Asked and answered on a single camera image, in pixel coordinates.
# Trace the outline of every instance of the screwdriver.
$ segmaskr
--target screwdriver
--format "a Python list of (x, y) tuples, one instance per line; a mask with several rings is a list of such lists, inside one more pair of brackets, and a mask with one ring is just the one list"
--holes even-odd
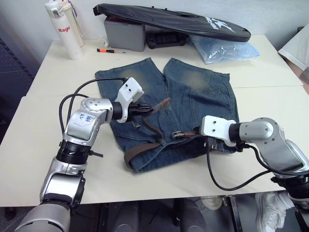
[(116, 50), (106, 50), (106, 49), (102, 49), (102, 48), (97, 48), (97, 52), (126, 53), (126, 52), (121, 52), (121, 51), (116, 51)]

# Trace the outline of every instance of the white table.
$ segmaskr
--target white table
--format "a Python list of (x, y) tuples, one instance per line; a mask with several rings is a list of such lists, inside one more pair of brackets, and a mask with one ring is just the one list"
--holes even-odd
[[(191, 65), (211, 69), (215, 72), (230, 73), (230, 83), (238, 87), (300, 86), (301, 81), (277, 53), (265, 35), (255, 35), (250, 39), (261, 56), (254, 62), (235, 61), (205, 65), (193, 46), (145, 48), (144, 52), (99, 53), (100, 41), (86, 41), (83, 46), (84, 57), (70, 60), (69, 55), (54, 41), (37, 73), (27, 96), (53, 96), (73, 93), (82, 83), (93, 79), (98, 70), (108, 70), (135, 63), (151, 57), (157, 68), (163, 72), (171, 57)], [(96, 84), (85, 87), (81, 93), (98, 93)]]
[[(145, 53), (104, 54), (96, 52), (99, 45), (95, 41), (86, 42), (83, 62), (71, 61), (64, 58), (65, 53), (59, 55), (56, 52), (61, 46), (53, 42), (0, 145), (0, 206), (39, 203), (41, 184), (62, 139), (57, 110), (63, 95), (72, 93), (78, 85), (93, 78), (97, 70), (130, 64), (149, 56), (161, 70), (173, 56), (190, 64), (231, 73), (240, 120), (251, 121), (260, 116), (275, 119), (284, 127), (286, 137), (308, 155), (308, 96), (264, 36), (253, 36), (252, 44), (260, 51), (261, 57), (255, 62), (233, 62), (234, 67), (232, 63), (205, 66), (196, 51), (188, 46), (146, 50)], [(99, 97), (95, 84), (84, 93)], [(74, 109), (78, 105), (79, 101), (76, 101)], [(227, 194), (212, 183), (205, 156), (133, 174), (125, 167), (123, 152), (118, 148), (109, 125), (101, 127), (93, 150), (104, 154), (104, 158), (88, 159), (82, 203)], [(226, 187), (236, 186), (264, 170), (251, 150), (211, 155), (211, 163), (218, 182)], [(267, 174), (231, 193), (282, 189), (270, 181), (271, 177), (272, 174)]]

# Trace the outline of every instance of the white tube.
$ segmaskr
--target white tube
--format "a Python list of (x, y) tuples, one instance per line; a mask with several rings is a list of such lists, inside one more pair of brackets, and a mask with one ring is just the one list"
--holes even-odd
[(45, 4), (45, 7), (70, 58), (73, 60), (81, 59), (83, 52), (78, 45), (73, 29), (67, 16), (64, 14), (61, 4), (51, 0)]

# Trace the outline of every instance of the blue plastic bag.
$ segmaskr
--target blue plastic bag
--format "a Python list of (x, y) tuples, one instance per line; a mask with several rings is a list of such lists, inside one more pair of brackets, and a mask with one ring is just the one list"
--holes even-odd
[(205, 64), (230, 60), (254, 60), (260, 53), (248, 42), (232, 42), (190, 35)]

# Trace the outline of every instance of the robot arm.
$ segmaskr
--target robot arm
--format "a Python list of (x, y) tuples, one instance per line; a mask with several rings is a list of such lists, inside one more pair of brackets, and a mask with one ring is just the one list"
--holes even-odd
[(129, 78), (119, 89), (115, 102), (86, 98), (68, 121), (60, 149), (53, 158), (40, 192), (41, 204), (33, 208), (15, 231), (68, 232), (70, 215), (80, 204), (84, 192), (83, 176), (92, 145), (102, 124), (128, 121), (134, 115), (153, 109), (132, 104), (143, 95), (140, 85)]
[(296, 144), (285, 139), (277, 122), (261, 117), (252, 122), (236, 123), (206, 116), (202, 120), (201, 134), (221, 139), (240, 151), (244, 143), (254, 143), (267, 166), (279, 172), (273, 172), (275, 177), (271, 180), (286, 188), (296, 207), (309, 209), (309, 160)]

